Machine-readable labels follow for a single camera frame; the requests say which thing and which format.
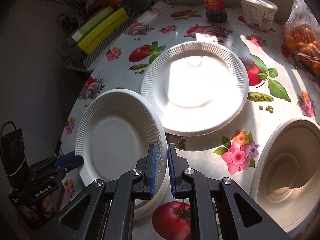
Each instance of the yogurt tub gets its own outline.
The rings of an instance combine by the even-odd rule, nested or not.
[[[259,30],[270,31],[278,6],[268,0],[241,0],[244,21]]]

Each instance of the nutrition label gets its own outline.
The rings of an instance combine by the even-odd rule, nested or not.
[[[272,22],[273,12],[270,10],[263,10],[253,5],[248,5],[248,13],[251,25],[260,29],[269,29]]]

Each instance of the pea pod print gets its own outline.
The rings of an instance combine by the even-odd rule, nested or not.
[[[138,70],[138,69],[141,69],[141,68],[145,68],[145,67],[148,67],[149,64],[138,64],[138,65],[134,65],[128,69],[130,70]]]
[[[258,93],[258,92],[249,92],[248,99],[253,102],[272,102],[273,101],[272,96]]]

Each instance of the paper plate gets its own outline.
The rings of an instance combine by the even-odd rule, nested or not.
[[[179,136],[204,135],[227,125],[248,92],[241,60],[224,46],[200,41],[164,52],[149,67],[141,88],[164,131]]]
[[[156,145],[157,193],[167,167],[167,143],[159,117],[141,95],[131,90],[103,93],[85,111],[76,136],[76,154],[84,158],[79,168],[82,181],[88,186],[95,179],[118,179],[147,156],[149,144]],[[137,213],[144,211],[140,208],[148,202],[136,200],[135,215],[141,217]]]

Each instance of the metal bolt head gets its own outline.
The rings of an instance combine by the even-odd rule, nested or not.
[[[226,185],[230,185],[232,183],[232,179],[229,177],[222,178],[222,182]]]
[[[139,169],[133,169],[131,171],[131,174],[134,175],[134,176],[137,176],[137,175],[140,175],[141,174],[141,171]]]
[[[184,170],[184,172],[185,172],[186,174],[188,174],[188,175],[192,175],[192,174],[195,173],[195,170],[192,169],[192,168],[186,168],[186,169]]]
[[[102,184],[103,184],[103,180],[102,179],[96,179],[92,182],[92,184],[95,186],[95,187],[100,187]]]

